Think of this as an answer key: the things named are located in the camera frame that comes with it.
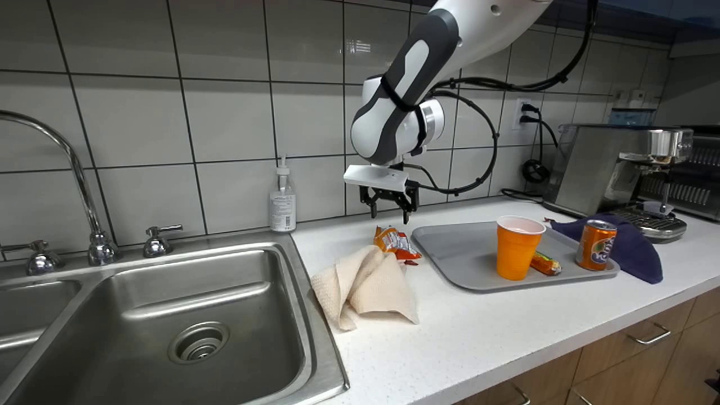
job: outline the gray tray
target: gray tray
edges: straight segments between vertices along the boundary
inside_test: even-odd
[[[523,281],[501,278],[496,272],[496,227],[496,222],[418,227],[411,232],[411,237],[453,286],[470,291],[607,278],[617,276],[618,272],[618,266],[615,260],[604,272],[584,269],[573,260],[579,243],[567,237],[564,234],[548,228],[539,249],[561,260],[563,272],[555,276],[548,276],[543,272],[530,269],[527,278]]]

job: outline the soap dispenser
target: soap dispenser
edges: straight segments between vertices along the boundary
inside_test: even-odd
[[[270,228],[272,232],[296,228],[296,192],[289,182],[290,182],[290,165],[283,155],[276,165],[276,188],[270,190]]]

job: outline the white countertop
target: white countertop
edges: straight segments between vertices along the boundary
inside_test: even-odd
[[[563,217],[534,201],[488,199],[415,214],[422,224],[496,221],[504,214]],[[683,240],[657,245],[665,281],[615,278],[473,295],[424,260],[408,269],[422,324],[399,316],[357,320],[336,342],[352,389],[332,403],[456,403],[604,334],[720,286],[720,224],[684,217]],[[400,227],[399,214],[319,222],[292,234],[308,275],[371,243],[377,224]]]

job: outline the cabinet handle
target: cabinet handle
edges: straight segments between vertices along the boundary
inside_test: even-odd
[[[523,390],[523,386],[513,385],[513,389],[523,396],[523,405],[534,405],[534,397],[527,390]]]
[[[652,324],[654,324],[654,329],[659,329],[659,334],[654,334],[654,338],[650,338],[650,339],[642,339],[642,338],[635,338],[635,334],[629,334],[629,338],[630,338],[632,342],[642,343],[642,347],[652,347],[652,343],[659,343],[661,339],[666,339],[666,338],[672,334],[671,329],[666,329],[666,325],[661,325],[661,324],[657,324],[657,322],[652,322]]]
[[[591,401],[589,401],[588,396],[584,396],[580,390],[576,390],[576,389],[572,389],[569,394],[579,396],[579,401],[580,401],[584,405],[591,405]]]

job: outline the sink drain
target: sink drain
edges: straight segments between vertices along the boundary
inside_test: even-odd
[[[199,361],[212,357],[228,342],[228,329],[220,322],[200,322],[188,325],[168,347],[176,361]]]

